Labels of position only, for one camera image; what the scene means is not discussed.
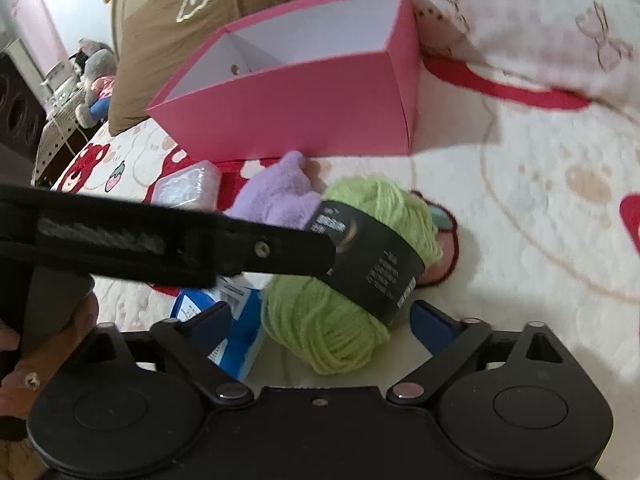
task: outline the bedspread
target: bedspread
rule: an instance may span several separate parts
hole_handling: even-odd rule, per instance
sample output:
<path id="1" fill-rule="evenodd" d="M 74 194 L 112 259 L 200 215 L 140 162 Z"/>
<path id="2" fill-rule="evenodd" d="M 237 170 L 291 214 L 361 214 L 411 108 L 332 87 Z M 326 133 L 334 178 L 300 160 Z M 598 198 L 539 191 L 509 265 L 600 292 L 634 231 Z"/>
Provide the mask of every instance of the bedspread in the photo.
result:
<path id="1" fill-rule="evenodd" d="M 152 120 L 114 139 L 103 128 L 58 188 L 148 201 L 161 175 L 191 162 Z M 268 162 L 222 165 L 221 208 Z M 640 478 L 640 254 L 618 214 L 620 201 L 640 192 L 638 126 L 502 71 L 427 60 L 412 156 L 323 158 L 318 167 L 324 184 L 383 173 L 453 211 L 458 266 L 416 297 L 498 329 L 548 323 L 612 407 L 614 435 L 599 471 Z M 95 290 L 100 320 L 124 330 L 149 328 L 173 303 L 140 283 L 99 278 Z M 319 377 L 267 340 L 248 382 L 386 388 L 428 357 L 404 325 L 367 367 Z"/>

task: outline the blue package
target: blue package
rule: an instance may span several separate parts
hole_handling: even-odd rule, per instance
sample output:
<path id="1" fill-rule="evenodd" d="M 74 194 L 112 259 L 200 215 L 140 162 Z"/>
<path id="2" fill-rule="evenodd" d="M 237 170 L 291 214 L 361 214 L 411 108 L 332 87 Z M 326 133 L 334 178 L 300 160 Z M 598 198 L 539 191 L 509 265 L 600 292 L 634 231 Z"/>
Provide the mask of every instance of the blue package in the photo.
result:
<path id="1" fill-rule="evenodd" d="M 186 321 L 219 301 L 231 307 L 231 327 L 225 340 L 209 355 L 215 364 L 237 380 L 244 380 L 264 339 L 260 326 L 260 290 L 246 280 L 218 278 L 209 290 L 184 289 L 174 303 L 171 317 Z"/>

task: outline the yarn label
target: yarn label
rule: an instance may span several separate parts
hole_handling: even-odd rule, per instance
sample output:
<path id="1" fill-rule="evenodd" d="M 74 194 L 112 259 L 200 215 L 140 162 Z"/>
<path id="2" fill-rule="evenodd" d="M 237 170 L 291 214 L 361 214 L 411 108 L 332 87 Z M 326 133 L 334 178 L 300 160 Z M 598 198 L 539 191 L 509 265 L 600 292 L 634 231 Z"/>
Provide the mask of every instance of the yarn label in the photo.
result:
<path id="1" fill-rule="evenodd" d="M 424 263 L 399 234 L 343 202 L 321 203 L 306 230 L 326 234 L 335 263 L 319 279 L 384 323 L 415 288 Z"/>

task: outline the yarn skein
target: yarn skein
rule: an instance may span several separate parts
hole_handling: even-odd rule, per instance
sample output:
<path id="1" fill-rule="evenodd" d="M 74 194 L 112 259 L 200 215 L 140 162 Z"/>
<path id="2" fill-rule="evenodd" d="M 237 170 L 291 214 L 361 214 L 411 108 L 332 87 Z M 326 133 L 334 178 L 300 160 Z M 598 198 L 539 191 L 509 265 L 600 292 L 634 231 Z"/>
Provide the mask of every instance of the yarn skein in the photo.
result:
<path id="1" fill-rule="evenodd" d="M 428 207 L 392 181 L 344 178 L 322 198 L 348 204 L 393 229 L 414 248 L 425 267 L 441 259 L 438 231 Z M 274 277 L 264 290 L 261 317 L 267 334 L 318 374 L 357 370 L 370 361 L 377 346 L 390 339 L 389 328 L 380 320 L 307 276 Z"/>

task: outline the pink box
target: pink box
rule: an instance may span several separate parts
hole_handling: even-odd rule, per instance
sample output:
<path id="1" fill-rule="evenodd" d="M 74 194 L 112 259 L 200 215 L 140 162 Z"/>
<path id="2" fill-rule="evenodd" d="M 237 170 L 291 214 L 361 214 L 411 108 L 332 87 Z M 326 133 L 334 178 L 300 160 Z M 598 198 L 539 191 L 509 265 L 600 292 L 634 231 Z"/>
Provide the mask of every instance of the pink box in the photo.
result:
<path id="1" fill-rule="evenodd" d="M 411 0 L 296 0 L 217 30 L 148 113 L 196 160 L 403 155 L 419 63 Z"/>

